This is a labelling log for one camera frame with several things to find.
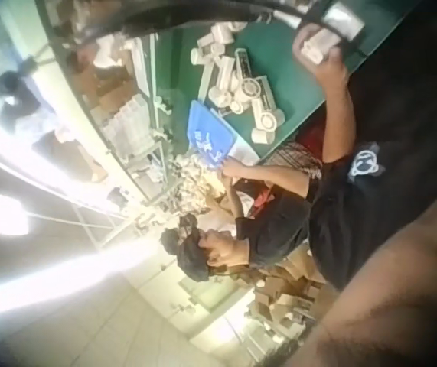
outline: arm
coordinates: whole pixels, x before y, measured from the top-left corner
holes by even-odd
[[[347,90],[348,73],[338,48],[333,48],[320,65],[304,57],[301,49],[305,40],[320,30],[309,24],[296,36],[293,43],[295,59],[317,80],[324,91],[327,109],[322,160],[331,163],[351,153],[356,138],[356,120],[353,103]]]
[[[264,180],[282,187],[301,197],[307,197],[310,177],[290,167],[283,166],[245,166],[233,158],[227,158],[223,164],[227,176],[247,180]]]
[[[230,201],[230,208],[232,209],[233,218],[243,218],[244,214],[242,201],[240,200],[233,186],[227,188],[227,197]]]
[[[331,163],[352,152],[356,138],[356,121],[351,95],[347,88],[325,89],[324,94],[327,122],[322,161]]]
[[[206,204],[211,210],[222,216],[230,224],[235,223],[235,217],[233,216],[232,212],[230,212],[228,209],[223,208],[221,204],[218,203],[213,197],[207,196]]]

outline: black cable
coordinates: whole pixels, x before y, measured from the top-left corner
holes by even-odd
[[[130,37],[138,37],[146,34],[163,31],[166,29],[195,24],[197,22],[217,21],[262,21],[270,20],[273,11],[281,11],[302,19],[300,27],[307,23],[316,24],[336,34],[341,41],[352,51],[362,57],[367,55],[355,47],[341,32],[321,19],[321,12],[318,6],[314,5],[304,13],[289,5],[280,4],[271,0],[212,0],[201,2],[197,0],[180,0],[170,2],[169,0],[147,0],[145,2],[134,2],[131,5],[123,6],[118,12],[111,15],[106,21],[85,27],[81,32],[81,42],[76,48],[82,47],[97,38],[112,34],[117,31],[129,34]],[[329,6],[331,0],[323,3]]]

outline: ceiling light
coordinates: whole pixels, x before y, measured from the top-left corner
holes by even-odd
[[[28,215],[19,200],[0,195],[0,234],[27,235]]]

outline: white cylindrical part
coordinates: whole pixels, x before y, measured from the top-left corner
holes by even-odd
[[[265,111],[261,114],[259,118],[259,126],[262,130],[266,132],[274,132],[279,126],[284,124],[286,121],[285,113],[276,109],[274,111]]]
[[[215,42],[219,44],[232,44],[235,41],[232,31],[227,27],[227,23],[216,23],[212,25],[211,33]]]
[[[237,33],[237,32],[242,31],[247,26],[247,22],[246,21],[229,21],[227,23],[227,26],[233,33]]]
[[[282,21],[283,23],[286,23],[292,29],[298,29],[300,23],[302,23],[301,18],[283,13],[282,11],[275,10],[272,15],[274,16],[274,18]]]
[[[232,79],[233,65],[235,59],[233,57],[223,56],[220,61],[220,71],[218,72],[216,86],[220,90],[228,90]]]
[[[223,91],[216,86],[212,86],[208,91],[208,98],[219,109],[227,107],[232,102],[232,95],[228,91]]]
[[[204,65],[203,74],[201,75],[200,89],[197,93],[197,100],[200,102],[204,102],[206,99],[208,88],[210,88],[211,75],[213,74],[214,66],[214,63],[207,63]]]
[[[259,83],[252,78],[243,79],[237,88],[234,99],[237,102],[245,103],[252,99],[259,97],[261,94],[261,87]]]
[[[195,47],[191,50],[191,63],[193,65],[204,65],[207,63],[207,59],[203,55],[203,50]]]
[[[238,102],[233,100],[230,102],[230,110],[236,115],[242,115],[250,107],[250,102]]]
[[[252,69],[250,68],[249,55],[245,48],[235,50],[236,75],[239,80],[252,78]]]
[[[236,70],[232,72],[232,77],[230,79],[230,91],[234,93],[236,89],[239,87],[240,81],[236,76]]]
[[[265,132],[264,130],[259,130],[258,128],[253,128],[250,134],[252,141],[256,144],[272,144],[276,134],[274,132]]]
[[[252,112],[254,115],[254,122],[256,123],[256,127],[260,128],[261,115],[264,112],[263,103],[261,102],[260,98],[252,100]]]
[[[211,33],[208,33],[206,36],[203,36],[199,40],[197,40],[197,46],[198,47],[205,47],[209,44],[212,44],[215,41],[213,35]]]
[[[214,56],[221,56],[221,55],[225,54],[225,45],[224,44],[211,44],[210,50]]]
[[[261,88],[261,102],[263,104],[263,111],[274,111],[276,109],[276,102],[272,95],[271,86],[267,76],[259,76],[256,78]]]

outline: hand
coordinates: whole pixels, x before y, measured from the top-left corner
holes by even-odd
[[[229,190],[232,187],[232,177],[227,176],[223,173],[223,171],[218,174],[218,178],[220,179],[220,182],[225,186],[225,190]]]
[[[342,60],[341,50],[338,47],[333,47],[320,65],[315,65],[302,54],[304,42],[320,30],[321,28],[315,24],[304,26],[293,41],[293,56],[306,70],[313,74],[324,91],[344,89],[347,87],[349,75]]]
[[[227,157],[223,162],[223,174],[228,177],[243,177],[243,172],[247,166],[242,162],[239,162],[237,159],[232,157]]]

